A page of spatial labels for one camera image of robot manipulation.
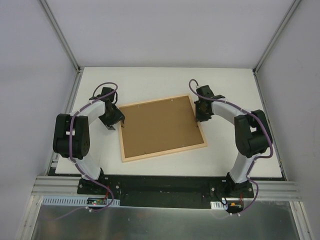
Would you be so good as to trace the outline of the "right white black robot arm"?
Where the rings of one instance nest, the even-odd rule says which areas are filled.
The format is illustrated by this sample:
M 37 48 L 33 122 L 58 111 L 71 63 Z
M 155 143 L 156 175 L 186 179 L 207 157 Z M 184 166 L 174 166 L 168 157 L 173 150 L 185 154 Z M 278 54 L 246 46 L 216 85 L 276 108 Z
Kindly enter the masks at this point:
M 249 175 L 256 160 L 270 149 L 273 155 L 273 140 L 265 113 L 258 109 L 247 111 L 229 102 L 222 95 L 214 95 L 208 85 L 198 86 L 194 92 L 198 96 L 195 104 L 197 122 L 206 122 L 217 115 L 234 126 L 235 145 L 238 154 L 232 169 L 226 175 L 224 195 L 237 197 L 249 183 Z

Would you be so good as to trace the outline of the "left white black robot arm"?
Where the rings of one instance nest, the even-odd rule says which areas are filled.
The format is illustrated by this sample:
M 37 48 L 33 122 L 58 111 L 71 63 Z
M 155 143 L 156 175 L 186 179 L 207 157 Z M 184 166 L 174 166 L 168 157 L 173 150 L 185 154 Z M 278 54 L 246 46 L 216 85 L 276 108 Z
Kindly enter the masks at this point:
M 103 170 L 95 163 L 89 151 L 91 146 L 90 125 L 99 120 L 107 130 L 115 130 L 114 125 L 125 122 L 125 115 L 116 106 L 118 85 L 114 88 L 102 83 L 101 93 L 93 91 L 88 102 L 71 113 L 60 113 L 55 120 L 53 151 L 72 162 L 84 180 L 89 181 L 88 188 L 99 195 L 105 191 L 102 180 Z

